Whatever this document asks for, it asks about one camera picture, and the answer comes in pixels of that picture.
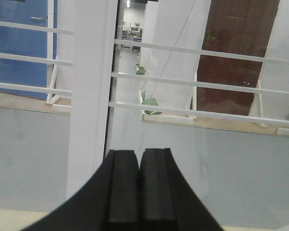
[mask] white pillar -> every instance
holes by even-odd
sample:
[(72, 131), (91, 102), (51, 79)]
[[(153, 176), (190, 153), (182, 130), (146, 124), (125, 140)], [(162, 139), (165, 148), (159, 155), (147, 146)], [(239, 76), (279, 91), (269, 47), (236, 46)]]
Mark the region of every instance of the white pillar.
[(103, 159), (117, 3), (76, 1), (68, 198)]

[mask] black object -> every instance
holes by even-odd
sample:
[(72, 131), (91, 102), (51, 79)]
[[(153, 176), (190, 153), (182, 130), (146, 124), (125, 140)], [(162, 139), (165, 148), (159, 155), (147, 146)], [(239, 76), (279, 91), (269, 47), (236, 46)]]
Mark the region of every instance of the black object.
[(170, 149), (113, 151), (68, 201), (23, 231), (222, 231)]
[(143, 179), (143, 230), (176, 231), (176, 217), (163, 149), (146, 149), (141, 160), (140, 176)]
[(112, 173), (108, 230), (136, 230), (139, 224), (139, 170), (133, 151), (116, 151)]

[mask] computer monitor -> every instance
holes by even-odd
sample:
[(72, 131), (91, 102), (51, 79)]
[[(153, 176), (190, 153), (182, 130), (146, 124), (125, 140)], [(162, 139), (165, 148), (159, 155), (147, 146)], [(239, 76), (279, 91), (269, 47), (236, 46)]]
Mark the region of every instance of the computer monitor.
[(138, 32), (138, 27), (131, 27), (131, 31)]

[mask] blue door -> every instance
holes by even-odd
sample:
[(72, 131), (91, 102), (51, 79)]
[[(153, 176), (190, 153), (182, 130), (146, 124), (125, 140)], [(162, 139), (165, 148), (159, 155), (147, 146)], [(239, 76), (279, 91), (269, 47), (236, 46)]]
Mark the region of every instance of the blue door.
[[(0, 0), (0, 21), (47, 26), (47, 0)], [(47, 58), (47, 33), (0, 26), (0, 52)], [(46, 87), (47, 65), (0, 59), (0, 82)], [(45, 93), (2, 90), (37, 99)]]

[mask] brown door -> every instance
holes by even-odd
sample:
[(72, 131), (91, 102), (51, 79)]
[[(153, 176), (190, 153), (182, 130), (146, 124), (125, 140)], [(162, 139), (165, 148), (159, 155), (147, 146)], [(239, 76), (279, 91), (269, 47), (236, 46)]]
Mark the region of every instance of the brown door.
[[(202, 49), (264, 57), (279, 0), (212, 0)], [(262, 63), (202, 55), (197, 80), (254, 88)], [(248, 115), (253, 93), (197, 88), (197, 110)]]

